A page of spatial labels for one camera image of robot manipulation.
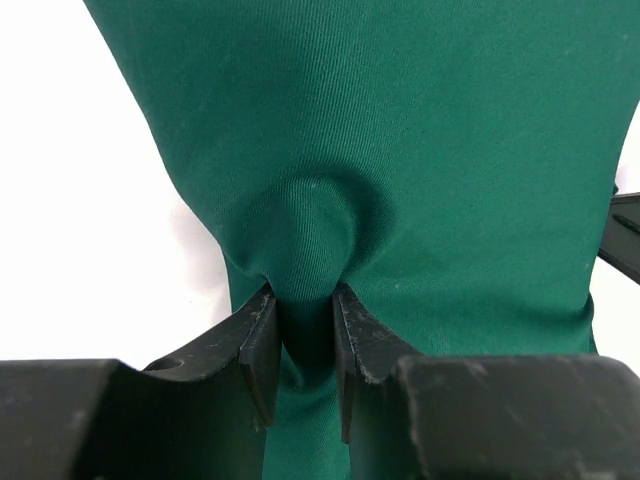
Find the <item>green surgical drape cloth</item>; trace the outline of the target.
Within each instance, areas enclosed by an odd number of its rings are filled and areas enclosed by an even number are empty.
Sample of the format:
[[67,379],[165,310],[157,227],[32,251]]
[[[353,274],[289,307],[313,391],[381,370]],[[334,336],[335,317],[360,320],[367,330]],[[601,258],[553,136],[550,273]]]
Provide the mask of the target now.
[[90,1],[231,301],[285,355],[267,479],[346,479],[330,297],[430,355],[592,354],[635,1]]

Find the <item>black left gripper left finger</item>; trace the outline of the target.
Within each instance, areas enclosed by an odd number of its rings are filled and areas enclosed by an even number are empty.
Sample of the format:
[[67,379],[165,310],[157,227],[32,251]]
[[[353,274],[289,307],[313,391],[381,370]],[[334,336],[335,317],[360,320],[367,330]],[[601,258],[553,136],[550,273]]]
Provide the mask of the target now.
[[142,370],[115,359],[1,365],[5,479],[258,479],[275,417],[276,299]]

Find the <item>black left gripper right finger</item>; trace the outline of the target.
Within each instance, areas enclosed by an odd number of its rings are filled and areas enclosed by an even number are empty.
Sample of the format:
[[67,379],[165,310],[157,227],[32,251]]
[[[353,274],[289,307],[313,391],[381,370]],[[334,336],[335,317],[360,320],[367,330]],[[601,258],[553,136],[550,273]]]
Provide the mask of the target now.
[[332,296],[355,479],[635,479],[639,379],[595,355],[425,355]]

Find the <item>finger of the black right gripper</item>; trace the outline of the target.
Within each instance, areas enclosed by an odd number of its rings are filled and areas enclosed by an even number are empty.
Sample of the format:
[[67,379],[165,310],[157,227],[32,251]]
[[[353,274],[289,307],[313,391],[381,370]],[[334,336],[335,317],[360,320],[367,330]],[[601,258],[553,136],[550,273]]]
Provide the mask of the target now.
[[611,199],[598,256],[638,284],[640,282],[639,194]]

